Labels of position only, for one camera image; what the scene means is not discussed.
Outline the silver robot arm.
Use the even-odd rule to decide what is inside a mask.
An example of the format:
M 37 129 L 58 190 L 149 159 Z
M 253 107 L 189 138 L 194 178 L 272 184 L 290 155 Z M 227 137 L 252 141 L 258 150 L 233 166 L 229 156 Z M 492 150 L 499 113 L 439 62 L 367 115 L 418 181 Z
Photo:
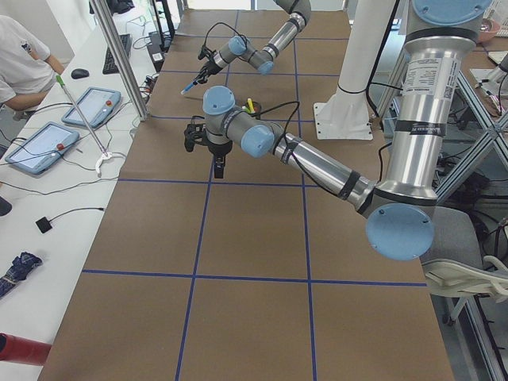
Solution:
M 289 19 L 262 49 L 247 37 L 232 37 L 202 69 L 204 78 L 243 59 L 269 74 L 282 50 L 310 23 L 310 1 L 274 1 Z M 492 1 L 409 1 L 403 50 L 409 67 L 402 81 L 402 108 L 395 123 L 387 172 L 371 181 L 274 122 L 261 121 L 236 103 L 233 92 L 214 86 L 203 95 L 204 142 L 214 155 L 214 175 L 223 177 L 234 144 L 252 157 L 271 153 L 308 176 L 334 197 L 354 205 L 367 218 L 371 246 L 385 257 L 412 260 L 429 251 L 437 223 L 433 172 L 446 134 L 448 114 L 464 57 L 479 38 L 483 15 Z M 324 122 L 319 139 L 370 140 L 366 99 L 375 49 L 398 1 L 360 1 L 337 82 L 328 102 L 314 104 L 314 121 Z
M 269 74 L 274 66 L 275 59 L 281 51 L 308 25 L 312 12 L 310 1 L 275 1 L 275 3 L 288 13 L 289 18 L 262 49 L 256 49 L 244 34 L 234 29 L 235 35 L 221 48 L 211 50 L 206 44 L 211 30 L 215 26 L 226 25 L 226 23 L 218 22 L 213 25 L 206 34 L 201 51 L 198 54 L 199 60 L 207 58 L 207 62 L 192 82 L 182 90 L 182 94 L 198 84 L 206 83 L 211 75 L 216 75 L 236 59 L 248 63 L 261 75 Z

